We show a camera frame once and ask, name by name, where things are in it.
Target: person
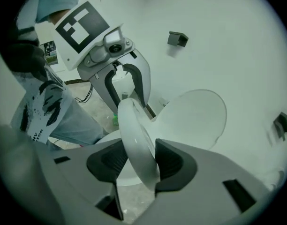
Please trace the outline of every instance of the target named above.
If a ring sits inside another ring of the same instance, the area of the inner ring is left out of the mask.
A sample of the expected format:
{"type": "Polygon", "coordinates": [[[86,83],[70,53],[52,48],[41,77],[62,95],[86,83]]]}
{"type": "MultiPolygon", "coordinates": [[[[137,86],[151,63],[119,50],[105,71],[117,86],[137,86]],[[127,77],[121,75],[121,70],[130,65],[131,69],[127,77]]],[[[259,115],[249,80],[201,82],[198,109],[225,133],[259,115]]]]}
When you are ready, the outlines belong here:
{"type": "Polygon", "coordinates": [[[56,24],[77,4],[78,0],[27,0],[0,44],[5,63],[26,90],[11,126],[51,150],[59,147],[48,137],[87,146],[106,134],[48,66],[35,32],[36,23],[56,24]]]}

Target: light blue pants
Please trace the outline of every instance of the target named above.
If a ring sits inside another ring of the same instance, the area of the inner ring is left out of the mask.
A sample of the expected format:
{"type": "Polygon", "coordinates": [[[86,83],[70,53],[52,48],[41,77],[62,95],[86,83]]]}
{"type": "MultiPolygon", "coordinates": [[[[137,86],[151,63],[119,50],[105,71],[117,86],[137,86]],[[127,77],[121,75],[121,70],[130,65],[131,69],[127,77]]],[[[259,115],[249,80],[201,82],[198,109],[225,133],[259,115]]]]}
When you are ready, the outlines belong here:
{"type": "MultiPolygon", "coordinates": [[[[71,103],[63,119],[50,137],[82,146],[93,145],[107,132],[75,101],[71,103]]],[[[50,150],[61,150],[60,147],[47,142],[50,150]]]]}

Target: toilet lid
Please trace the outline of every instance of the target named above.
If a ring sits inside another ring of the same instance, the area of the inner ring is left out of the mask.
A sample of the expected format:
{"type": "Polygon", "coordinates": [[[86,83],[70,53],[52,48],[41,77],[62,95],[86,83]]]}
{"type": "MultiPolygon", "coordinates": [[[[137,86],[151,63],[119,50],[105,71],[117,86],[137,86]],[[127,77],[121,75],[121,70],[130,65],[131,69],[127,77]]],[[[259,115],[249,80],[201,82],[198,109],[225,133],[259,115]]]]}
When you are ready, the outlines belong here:
{"type": "Polygon", "coordinates": [[[218,94],[189,91],[170,102],[152,122],[132,98],[118,108],[121,139],[135,172],[151,190],[159,180],[155,161],[157,138],[210,149],[222,135],[227,110],[218,94]]]}

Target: white wall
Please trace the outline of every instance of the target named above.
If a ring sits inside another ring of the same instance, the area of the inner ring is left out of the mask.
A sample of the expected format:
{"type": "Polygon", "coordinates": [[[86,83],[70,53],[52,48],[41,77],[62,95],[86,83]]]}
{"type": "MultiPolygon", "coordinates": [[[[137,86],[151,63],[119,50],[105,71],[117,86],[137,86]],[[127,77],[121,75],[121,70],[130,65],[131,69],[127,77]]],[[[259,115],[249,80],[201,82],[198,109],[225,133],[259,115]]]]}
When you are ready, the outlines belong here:
{"type": "MultiPolygon", "coordinates": [[[[144,7],[147,0],[91,0],[93,3],[100,4],[103,11],[109,15],[113,20],[123,23],[122,30],[124,35],[138,43],[137,31],[140,25],[139,21],[144,12],[144,7]]],[[[43,22],[37,24],[35,29],[41,44],[52,41],[52,30],[54,26],[51,23],[43,22]]],[[[60,55],[58,55],[57,65],[52,65],[57,75],[64,81],[80,79],[77,70],[67,71],[60,55]]]]}
{"type": "Polygon", "coordinates": [[[156,113],[160,97],[212,90],[227,106],[214,150],[253,173],[286,166],[287,141],[272,122],[287,113],[287,33],[263,0],[149,0],[136,46],[151,67],[156,113]],[[169,31],[186,34],[186,47],[168,45],[169,31]]]}

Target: black cable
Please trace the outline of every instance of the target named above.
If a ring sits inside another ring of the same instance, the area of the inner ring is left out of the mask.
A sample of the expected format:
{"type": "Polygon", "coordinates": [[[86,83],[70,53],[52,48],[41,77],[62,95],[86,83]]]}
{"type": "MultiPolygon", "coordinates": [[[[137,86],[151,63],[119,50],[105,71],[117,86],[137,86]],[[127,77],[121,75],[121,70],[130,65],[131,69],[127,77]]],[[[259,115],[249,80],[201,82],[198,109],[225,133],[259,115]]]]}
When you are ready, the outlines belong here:
{"type": "Polygon", "coordinates": [[[88,100],[91,98],[92,89],[93,89],[93,86],[92,86],[92,84],[91,84],[91,88],[89,89],[89,91],[88,91],[86,97],[85,97],[83,100],[81,100],[80,98],[76,97],[75,100],[76,100],[78,103],[87,103],[88,100]]]}

